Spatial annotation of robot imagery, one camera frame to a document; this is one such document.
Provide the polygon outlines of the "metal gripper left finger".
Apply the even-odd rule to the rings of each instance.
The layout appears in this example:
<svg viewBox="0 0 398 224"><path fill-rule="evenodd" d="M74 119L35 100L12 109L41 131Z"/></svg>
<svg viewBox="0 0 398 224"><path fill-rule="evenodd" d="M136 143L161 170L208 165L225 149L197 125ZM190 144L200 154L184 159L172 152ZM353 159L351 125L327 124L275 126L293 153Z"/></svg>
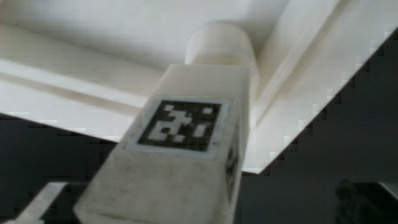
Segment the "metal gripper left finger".
<svg viewBox="0 0 398 224"><path fill-rule="evenodd" d="M65 185L65 182L49 182L44 185L17 217L7 221L7 224L44 224L42 215L48 211L49 205L55 202Z"/></svg>

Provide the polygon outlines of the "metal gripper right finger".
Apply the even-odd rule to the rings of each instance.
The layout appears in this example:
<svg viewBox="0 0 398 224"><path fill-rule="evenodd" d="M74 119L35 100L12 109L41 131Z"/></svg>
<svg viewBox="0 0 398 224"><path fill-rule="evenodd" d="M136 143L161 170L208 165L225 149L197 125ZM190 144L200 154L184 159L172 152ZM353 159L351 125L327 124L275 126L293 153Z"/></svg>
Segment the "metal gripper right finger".
<svg viewBox="0 0 398 224"><path fill-rule="evenodd" d="M335 188L334 224L398 224L398 182L351 182Z"/></svg>

